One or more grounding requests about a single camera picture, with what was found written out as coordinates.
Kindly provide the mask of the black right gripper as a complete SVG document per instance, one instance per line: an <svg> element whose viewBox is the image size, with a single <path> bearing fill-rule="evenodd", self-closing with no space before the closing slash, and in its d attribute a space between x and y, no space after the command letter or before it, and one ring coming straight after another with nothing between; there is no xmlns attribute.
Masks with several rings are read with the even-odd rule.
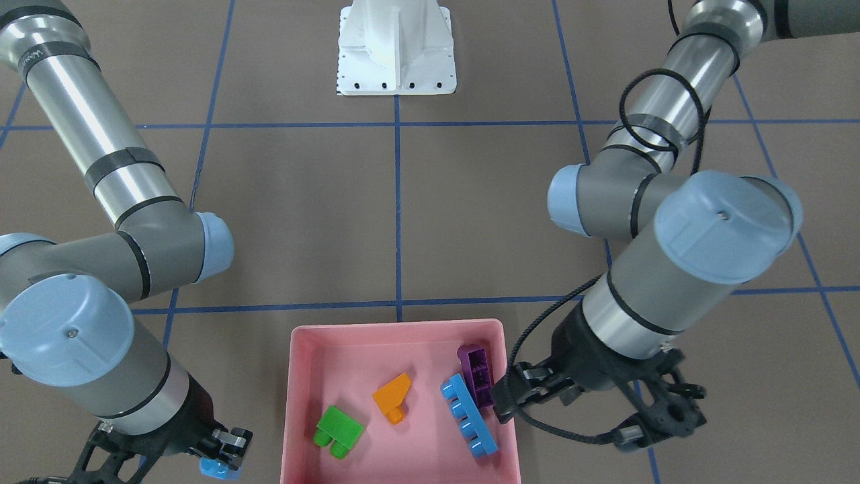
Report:
<svg viewBox="0 0 860 484"><path fill-rule="evenodd" d="M254 433L240 427L228 429L218 422L213 414L211 395L191 377L187 398L178 413L145 438L157 438L165 444L159 445L156 456L142 456L139 469L150 471L161 457L185 453L200 459L214 459L230 471L240 471Z"/></svg>

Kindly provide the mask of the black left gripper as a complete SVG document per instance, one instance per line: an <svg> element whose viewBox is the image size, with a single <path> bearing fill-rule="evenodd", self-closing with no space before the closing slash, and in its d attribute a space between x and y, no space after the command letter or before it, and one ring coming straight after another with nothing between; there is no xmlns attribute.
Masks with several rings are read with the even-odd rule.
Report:
<svg viewBox="0 0 860 484"><path fill-rule="evenodd" d="M577 306L553 331L549 358L537 364L514 362L492 386L495 417L501 425L506 425L520 405L525 409L556 397L568 405L574 401L574 391L613 389L612 377L619 374L620 358L623 355L593 333L583 307Z"/></svg>

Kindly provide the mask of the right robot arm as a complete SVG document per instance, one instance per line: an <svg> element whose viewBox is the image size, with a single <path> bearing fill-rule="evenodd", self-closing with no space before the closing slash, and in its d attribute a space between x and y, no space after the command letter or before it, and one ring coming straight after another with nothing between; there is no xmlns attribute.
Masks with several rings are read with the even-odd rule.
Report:
<svg viewBox="0 0 860 484"><path fill-rule="evenodd" d="M163 456L240 476L253 435L213 416L211 396L130 306L224 272L230 230L192 212L170 184L60 1L2 2L2 63L16 71L73 157L113 231L56 244L2 236L2 356L98 419L67 483L144 480Z"/></svg>

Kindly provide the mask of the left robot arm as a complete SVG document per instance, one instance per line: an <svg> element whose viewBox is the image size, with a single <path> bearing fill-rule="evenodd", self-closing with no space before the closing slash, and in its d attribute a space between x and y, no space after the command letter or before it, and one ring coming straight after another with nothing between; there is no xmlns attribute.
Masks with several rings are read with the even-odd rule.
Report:
<svg viewBox="0 0 860 484"><path fill-rule="evenodd" d="M857 1L697 1L663 67L621 95L619 122L588 165L555 175L557 226L627 240L605 275L556 328L549 358L510 360L492 389L501 423L525 408L620 389L635 413L594 444L649 432L688 436L704 423L704 391L678 371L673 338L793 243L804 211L785 184L700 168L707 111L744 57L772 40L857 33Z"/></svg>

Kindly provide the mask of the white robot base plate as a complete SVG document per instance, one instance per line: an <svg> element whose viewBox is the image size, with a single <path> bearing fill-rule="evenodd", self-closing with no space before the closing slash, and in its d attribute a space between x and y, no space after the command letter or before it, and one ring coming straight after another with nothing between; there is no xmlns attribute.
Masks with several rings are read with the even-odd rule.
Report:
<svg viewBox="0 0 860 484"><path fill-rule="evenodd" d="M336 93L448 95L456 91L451 12L436 1L353 1L339 15Z"/></svg>

